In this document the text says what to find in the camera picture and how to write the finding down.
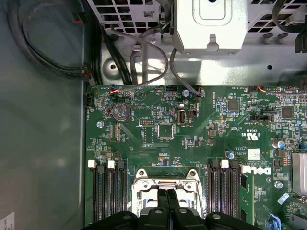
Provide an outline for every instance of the internal usb port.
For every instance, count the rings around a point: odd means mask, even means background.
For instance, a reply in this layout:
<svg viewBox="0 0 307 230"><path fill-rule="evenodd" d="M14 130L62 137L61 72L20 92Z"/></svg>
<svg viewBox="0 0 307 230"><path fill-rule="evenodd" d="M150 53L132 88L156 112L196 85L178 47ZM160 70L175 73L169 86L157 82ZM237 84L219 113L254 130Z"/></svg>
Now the internal usb port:
<svg viewBox="0 0 307 230"><path fill-rule="evenodd" d="M187 117L186 111L184 111L183 109L179 110L177 113L178 124L184 124L186 121L186 117Z"/></svg>

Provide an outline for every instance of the green circuit board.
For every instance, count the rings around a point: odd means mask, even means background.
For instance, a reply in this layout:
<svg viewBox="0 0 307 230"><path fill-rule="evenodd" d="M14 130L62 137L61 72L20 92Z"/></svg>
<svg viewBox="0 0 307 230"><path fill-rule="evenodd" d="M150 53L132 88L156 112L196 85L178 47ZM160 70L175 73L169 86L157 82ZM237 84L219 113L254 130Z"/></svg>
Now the green circuit board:
<svg viewBox="0 0 307 230"><path fill-rule="evenodd" d="M307 147L306 99L237 86L196 87L199 96L184 95L183 86L112 93L125 88L89 87L86 98L86 162L125 164L124 179L117 185L124 184L126 192L117 207L131 211L131 183L139 168L153 177L184 177L194 168L204 188L206 215L211 208L207 206L210 165L232 153L229 161L240 165L237 218L267 229L274 214L288 229L291 213L307 214L307 205L295 198L291 181L291 155ZM266 90L291 93L293 89ZM279 141L285 147L277 148ZM103 198L95 197L103 178L96 182L93 171L85 170L86 225L95 222L95 216L101 219L105 206ZM283 187L276 188L277 182Z"/></svg>

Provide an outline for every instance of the gray cable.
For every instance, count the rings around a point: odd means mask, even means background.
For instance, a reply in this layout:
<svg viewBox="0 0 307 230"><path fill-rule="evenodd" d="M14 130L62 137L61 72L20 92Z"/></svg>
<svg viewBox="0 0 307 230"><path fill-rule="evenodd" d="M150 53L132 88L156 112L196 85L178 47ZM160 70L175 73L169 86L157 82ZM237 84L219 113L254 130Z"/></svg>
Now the gray cable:
<svg viewBox="0 0 307 230"><path fill-rule="evenodd" d="M270 91L266 91L265 93L266 94L279 95L279 96L307 96L307 92L285 93L285 92L270 92Z"/></svg>
<svg viewBox="0 0 307 230"><path fill-rule="evenodd" d="M152 27L148 30L146 30L144 33L141 34L140 38L145 39L146 37L153 35L155 33L160 33L161 29L159 27ZM131 80L132 84L136 85L138 84L138 73L135 68L135 58L138 55L138 51L132 51L130 56L130 71L131 71Z"/></svg>
<svg viewBox="0 0 307 230"><path fill-rule="evenodd" d="M20 7L19 0L9 0L7 15L8 15L8 21L11 33L15 39L16 44L23 52L23 54L36 66L42 68L46 72L51 72L54 76L62 77L65 79L88 81L88 78L81 74L75 74L69 72L64 73L58 69L51 67L49 64L41 60L36 55L36 53L27 44L22 28L20 26L19 16L18 16L19 7Z"/></svg>
<svg viewBox="0 0 307 230"><path fill-rule="evenodd" d="M174 67L174 60L175 60L175 54L176 54L177 50L173 49L173 52L171 54L171 58L169 60L169 66L171 68L171 71L173 73L173 75L193 94L199 95L200 93L198 91L196 91L191 85L189 85L185 80L183 80L178 73L175 70Z"/></svg>
<svg viewBox="0 0 307 230"><path fill-rule="evenodd" d="M168 62L168 58L167 58L166 54L164 53L164 51L162 49L160 49L159 47L151 44L150 42L147 42L147 41L143 40L142 38L139 38L139 37L136 37L136 36L133 36L133 35L130 35L130 34L126 34L126 33L117 31L117 30L114 29L113 26L111 26L111 31L113 33L115 33L116 35L118 35L118 36L123 36L123 37L131 38L131 39L134 39L134 40L138 41L141 44L148 45L148 46L154 48L155 50L159 51L162 54L162 56L163 56L163 58L165 60L165 69L164 69L163 73L160 76L158 76L156 78L153 78L151 80L148 80L147 82L144 82L142 84L135 85L135 86L132 86L132 87L128 87L128 88L125 88L125 89L121 89L120 92L134 90L134 89L136 89L138 87L143 87L143 86L149 85L149 84L151 84L151 83L161 79L162 77L164 77L166 75L167 70L168 70L169 62Z"/></svg>

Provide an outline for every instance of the white sticker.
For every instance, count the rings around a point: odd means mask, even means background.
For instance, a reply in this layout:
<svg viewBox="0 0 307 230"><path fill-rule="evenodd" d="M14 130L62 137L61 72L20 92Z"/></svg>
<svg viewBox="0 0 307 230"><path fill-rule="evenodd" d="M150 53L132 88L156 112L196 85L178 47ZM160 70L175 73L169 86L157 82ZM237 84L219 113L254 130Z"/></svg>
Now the white sticker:
<svg viewBox="0 0 307 230"><path fill-rule="evenodd" d="M15 212L12 212L7 217L0 220L0 230L14 230L15 229Z"/></svg>
<svg viewBox="0 0 307 230"><path fill-rule="evenodd" d="M249 149L248 159L249 160L260 160L260 149Z"/></svg>
<svg viewBox="0 0 307 230"><path fill-rule="evenodd" d="M279 204L282 205L289 197L290 197L289 194L284 193L284 194L278 199L277 202L278 202Z"/></svg>

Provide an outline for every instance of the ram slot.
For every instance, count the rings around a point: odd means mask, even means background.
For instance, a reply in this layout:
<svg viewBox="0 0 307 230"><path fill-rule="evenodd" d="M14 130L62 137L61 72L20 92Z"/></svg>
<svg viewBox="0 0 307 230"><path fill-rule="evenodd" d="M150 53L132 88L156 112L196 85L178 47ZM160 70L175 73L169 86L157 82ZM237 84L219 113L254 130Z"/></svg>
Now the ram slot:
<svg viewBox="0 0 307 230"><path fill-rule="evenodd" d="M222 169L221 170L222 175L222 207L221 212L230 215L230 171L229 169Z"/></svg>
<svg viewBox="0 0 307 230"><path fill-rule="evenodd" d="M230 215L238 218L240 167L229 169L230 172Z"/></svg>
<svg viewBox="0 0 307 230"><path fill-rule="evenodd" d="M101 180L102 176L96 168L93 176L93 223L101 220Z"/></svg>
<svg viewBox="0 0 307 230"><path fill-rule="evenodd" d="M106 171L105 166L105 173L104 173L104 183L103 183L103 203L102 203L102 219L105 219L109 216L108 210L108 201L109 201L109 192L108 192L108 178L109 173Z"/></svg>
<svg viewBox="0 0 307 230"><path fill-rule="evenodd" d="M221 211L221 170L208 164L207 213Z"/></svg>
<svg viewBox="0 0 307 230"><path fill-rule="evenodd" d="M118 164L118 196L117 196L117 211L126 210L126 170L125 162L119 161Z"/></svg>

